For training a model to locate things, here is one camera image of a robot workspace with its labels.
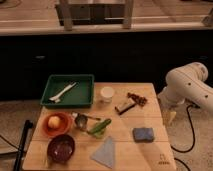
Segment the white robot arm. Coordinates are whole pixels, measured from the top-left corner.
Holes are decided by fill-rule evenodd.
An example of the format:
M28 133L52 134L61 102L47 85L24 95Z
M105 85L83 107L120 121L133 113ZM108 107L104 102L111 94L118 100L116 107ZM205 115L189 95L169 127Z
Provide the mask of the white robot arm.
M166 74L166 86L157 95L166 126L175 118L175 108L186 99L213 114L213 88L205 84L207 78L208 69L200 62L174 68Z

